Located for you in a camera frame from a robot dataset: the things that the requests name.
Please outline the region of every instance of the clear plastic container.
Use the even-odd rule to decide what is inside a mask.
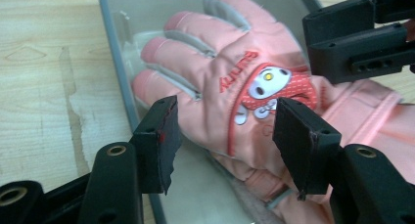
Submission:
[[[304,48],[301,20],[320,8],[317,0],[254,0],[285,23]],[[144,64],[139,54],[151,38],[162,35],[169,17],[180,11],[201,12],[202,0],[100,0],[119,85],[133,130],[146,113],[131,91]],[[226,174],[205,151],[184,141],[174,162],[168,195],[152,195],[158,223],[253,223],[233,192]]]

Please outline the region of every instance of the wooden table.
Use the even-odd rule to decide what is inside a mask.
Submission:
[[[0,0],[0,70],[0,186],[30,179],[50,191],[129,140],[98,0]],[[415,103],[407,68],[376,79]]]

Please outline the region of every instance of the pink glove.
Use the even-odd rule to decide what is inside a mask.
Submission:
[[[134,79],[133,90],[148,106],[177,95],[183,134],[263,201],[295,188],[271,138],[277,98],[296,99],[321,114],[343,134],[344,145],[380,140],[388,120],[410,123],[406,117],[415,115],[413,108],[397,112],[400,97],[373,81],[332,86],[311,77],[295,37],[252,1],[204,0],[204,8],[207,15],[174,15],[164,27],[166,38],[144,47],[148,69]],[[413,137],[414,128],[405,135]],[[415,140],[403,137],[405,153],[399,155],[410,161]],[[401,170],[415,182],[413,163]],[[298,202],[293,194],[273,211],[288,223],[333,222],[325,198]]]

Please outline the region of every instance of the wooden surface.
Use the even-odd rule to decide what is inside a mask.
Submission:
[[[0,71],[0,186],[50,191],[131,136],[98,0],[0,0]],[[415,103],[407,68],[376,79]]]

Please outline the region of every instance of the cartoon character patch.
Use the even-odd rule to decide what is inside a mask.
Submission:
[[[235,123],[244,124],[249,111],[257,119],[264,119],[271,113],[275,114],[279,97],[300,101],[314,109],[317,97],[309,79],[304,72],[293,72],[274,66],[260,66],[254,79],[242,93],[241,105],[235,115]]]

